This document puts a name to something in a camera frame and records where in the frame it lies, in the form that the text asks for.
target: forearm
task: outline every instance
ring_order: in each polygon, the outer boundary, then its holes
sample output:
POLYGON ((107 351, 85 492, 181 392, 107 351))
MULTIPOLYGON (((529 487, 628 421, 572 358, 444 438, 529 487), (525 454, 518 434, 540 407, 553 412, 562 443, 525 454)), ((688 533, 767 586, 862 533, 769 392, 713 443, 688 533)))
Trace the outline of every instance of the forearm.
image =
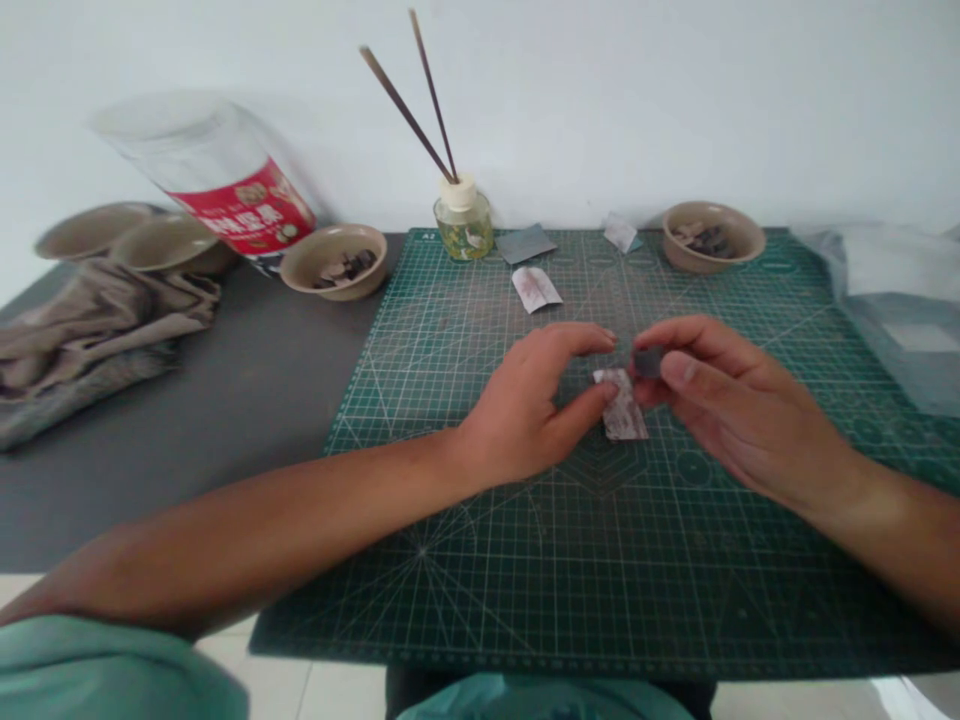
POLYGON ((804 519, 960 639, 960 499, 857 455, 840 511, 804 519))
POLYGON ((198 637, 484 489, 455 434, 275 470, 119 527, 0 611, 0 624, 65 613, 198 637))

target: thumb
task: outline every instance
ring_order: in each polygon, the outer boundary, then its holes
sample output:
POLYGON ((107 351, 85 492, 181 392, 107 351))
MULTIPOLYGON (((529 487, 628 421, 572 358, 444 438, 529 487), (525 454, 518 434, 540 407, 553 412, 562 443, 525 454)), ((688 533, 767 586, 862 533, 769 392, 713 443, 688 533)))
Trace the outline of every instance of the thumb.
POLYGON ((677 395, 726 423, 748 422, 760 410, 762 398, 756 392, 686 353, 668 353, 660 372, 677 395))
POLYGON ((587 431, 600 422, 603 411, 617 396, 611 382, 591 385, 550 421, 554 437, 564 447, 573 447, 587 431))

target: hand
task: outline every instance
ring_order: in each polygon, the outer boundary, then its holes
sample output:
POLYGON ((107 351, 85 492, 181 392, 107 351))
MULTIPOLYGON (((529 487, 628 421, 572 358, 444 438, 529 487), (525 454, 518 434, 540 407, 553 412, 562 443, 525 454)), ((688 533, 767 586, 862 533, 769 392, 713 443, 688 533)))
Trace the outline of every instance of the hand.
POLYGON ((856 497, 863 458, 770 355, 702 315, 666 320, 634 340, 636 348, 652 345, 669 352, 660 380, 635 380, 637 402, 668 403, 744 485, 795 512, 836 509, 856 497))
POLYGON ((570 454, 617 387, 593 385, 558 410, 560 375, 571 358, 613 352, 615 343, 612 332, 590 323, 555 323, 514 343, 457 429, 458 447, 484 484, 523 480, 570 454))

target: white wall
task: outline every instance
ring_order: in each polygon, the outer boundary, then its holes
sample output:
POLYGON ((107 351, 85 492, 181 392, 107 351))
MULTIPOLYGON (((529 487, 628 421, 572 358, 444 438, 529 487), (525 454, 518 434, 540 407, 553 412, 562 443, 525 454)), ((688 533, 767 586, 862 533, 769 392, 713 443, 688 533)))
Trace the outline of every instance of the white wall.
MULTIPOLYGON (((638 222, 728 202, 767 224, 960 221, 956 0, 421 0, 455 158, 502 226, 638 222)), ((273 128, 328 217, 432 223, 438 172, 357 53, 439 147, 406 4, 0 0, 0 302, 55 220, 162 195, 85 129, 96 108, 225 91, 273 128)))

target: light blue clothing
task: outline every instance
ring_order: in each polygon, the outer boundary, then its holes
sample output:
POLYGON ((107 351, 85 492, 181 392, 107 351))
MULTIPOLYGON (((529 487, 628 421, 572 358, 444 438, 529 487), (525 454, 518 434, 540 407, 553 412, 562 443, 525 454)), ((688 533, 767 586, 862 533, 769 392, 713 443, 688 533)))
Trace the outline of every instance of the light blue clothing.
MULTIPOLYGON (((53 615, 0 628, 0 718, 241 720, 244 689, 186 641, 53 615)), ((473 675, 402 720, 691 720, 628 680, 473 675)))

